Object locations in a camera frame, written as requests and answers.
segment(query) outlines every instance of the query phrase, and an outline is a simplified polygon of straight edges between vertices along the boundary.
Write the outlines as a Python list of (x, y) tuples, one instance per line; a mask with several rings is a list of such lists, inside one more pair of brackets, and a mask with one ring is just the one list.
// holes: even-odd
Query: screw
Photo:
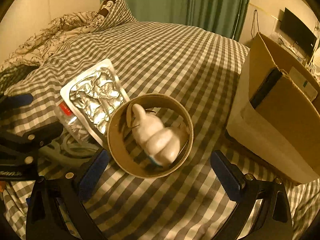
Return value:
[(24, 159), (24, 163), (25, 164), (31, 164), (33, 162), (33, 157), (32, 156), (28, 156)]
[(275, 182), (276, 182), (277, 184), (281, 185), (281, 184), (282, 184), (282, 179), (280, 179), (280, 178), (275, 178)]
[(253, 180), (254, 179), (254, 176), (250, 173), (247, 173), (245, 176), (244, 176), (247, 180)]
[(74, 174), (73, 174), (72, 172), (68, 172), (68, 173), (66, 174), (66, 178), (67, 178), (67, 179), (72, 179), (73, 176), (74, 176)]
[(34, 134), (30, 134), (30, 135), (28, 136), (28, 139), (29, 139), (30, 141), (32, 141), (35, 137), (36, 137), (36, 136), (35, 136)]
[(43, 181), (43, 176), (39, 176), (39, 178), (37, 179), (37, 182), (42, 182)]

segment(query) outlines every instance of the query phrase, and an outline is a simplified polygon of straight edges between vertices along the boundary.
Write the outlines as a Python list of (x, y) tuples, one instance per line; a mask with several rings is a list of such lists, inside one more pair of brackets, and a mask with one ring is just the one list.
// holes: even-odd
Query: curtain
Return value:
[(249, 0), (126, 0), (138, 21), (178, 23), (239, 40)]

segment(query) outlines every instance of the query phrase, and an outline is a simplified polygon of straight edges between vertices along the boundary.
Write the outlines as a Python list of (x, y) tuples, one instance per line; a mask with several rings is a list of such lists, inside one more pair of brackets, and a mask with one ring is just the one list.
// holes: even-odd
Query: black monitor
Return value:
[(284, 10), (280, 30), (292, 38), (308, 56), (312, 55), (316, 44), (316, 36), (287, 8)]

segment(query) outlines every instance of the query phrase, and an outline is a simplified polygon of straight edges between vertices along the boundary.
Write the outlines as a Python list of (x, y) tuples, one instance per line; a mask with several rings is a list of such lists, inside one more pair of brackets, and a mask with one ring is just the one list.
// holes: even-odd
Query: open cardboard box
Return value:
[(274, 41), (257, 34), (227, 123), (231, 137), (293, 181), (320, 174), (320, 86)]

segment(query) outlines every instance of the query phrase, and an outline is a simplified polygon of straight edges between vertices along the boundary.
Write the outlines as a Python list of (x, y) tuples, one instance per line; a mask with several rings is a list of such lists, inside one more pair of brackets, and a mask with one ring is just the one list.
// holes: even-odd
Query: checkered bedsheet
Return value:
[[(159, 179), (139, 179), (111, 161), (85, 207), (108, 239), (211, 239), (235, 203), (226, 196), (209, 163), (227, 120), (241, 65), (249, 49), (236, 41), (197, 27), (135, 22), (79, 35), (65, 42), (44, 64), (7, 90), (30, 92), (34, 101), (10, 113), (1, 126), (16, 134), (56, 120), (59, 91), (74, 76), (109, 58), (130, 98), (164, 93), (176, 98), (194, 124), (190, 156), (175, 172)], [(163, 116), (170, 120), (170, 114)], [(222, 152), (243, 173), (257, 179), (275, 176), (224, 145)], [(39, 172), (58, 178), (65, 170), (39, 161)], [(6, 217), (25, 239), (26, 198), (32, 181), (7, 184)], [(294, 239), (306, 230), (319, 210), (320, 180), (295, 187), (285, 181)], [(260, 206), (257, 201), (241, 236), (248, 233)]]

